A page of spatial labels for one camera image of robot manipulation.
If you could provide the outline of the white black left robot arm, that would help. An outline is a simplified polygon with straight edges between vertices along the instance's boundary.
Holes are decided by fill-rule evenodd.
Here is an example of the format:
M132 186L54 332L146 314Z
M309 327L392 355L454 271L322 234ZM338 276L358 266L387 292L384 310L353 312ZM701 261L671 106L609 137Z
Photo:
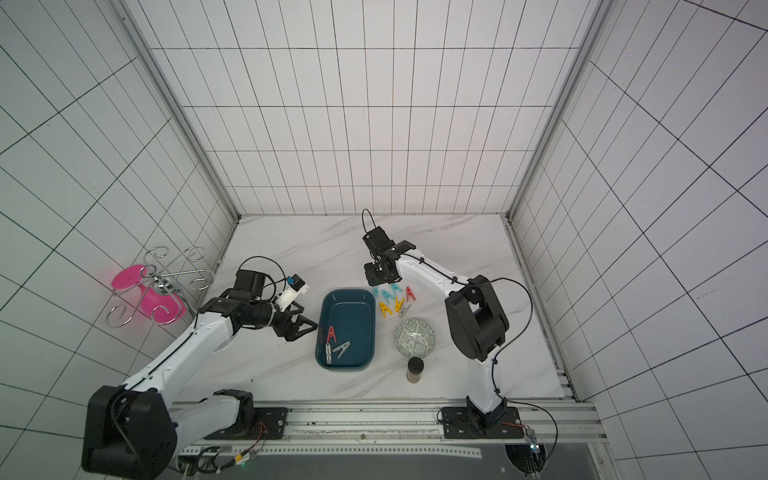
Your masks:
M227 295L209 300L159 358L118 386L103 386L87 405L82 468L127 479L155 479L181 450L216 432L249 435L257 425L251 394L232 389L173 409L192 375L241 329L271 327L295 341L317 330L303 308Z

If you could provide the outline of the teal plastic storage box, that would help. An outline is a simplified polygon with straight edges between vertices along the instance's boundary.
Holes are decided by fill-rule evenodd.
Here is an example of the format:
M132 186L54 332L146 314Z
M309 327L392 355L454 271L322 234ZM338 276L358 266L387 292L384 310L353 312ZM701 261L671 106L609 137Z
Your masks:
M376 345L376 303L371 291L366 289L337 289L328 293L322 303L321 318L317 330L316 362L331 371L360 371L373 360ZM338 358L333 353L330 366L326 366L324 347L328 327L333 326L337 341L332 350L350 341L351 346Z

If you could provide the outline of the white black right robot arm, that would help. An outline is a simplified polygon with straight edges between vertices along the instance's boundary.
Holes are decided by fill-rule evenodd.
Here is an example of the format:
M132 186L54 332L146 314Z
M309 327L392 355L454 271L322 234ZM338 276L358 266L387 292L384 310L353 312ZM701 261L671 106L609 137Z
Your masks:
M370 286L414 282L444 301L454 345L468 359L467 417L473 432L496 427L506 406L495 391L493 355L503 346L509 320L491 282L457 275L432 264L415 245L370 233L363 237L372 261L364 265Z

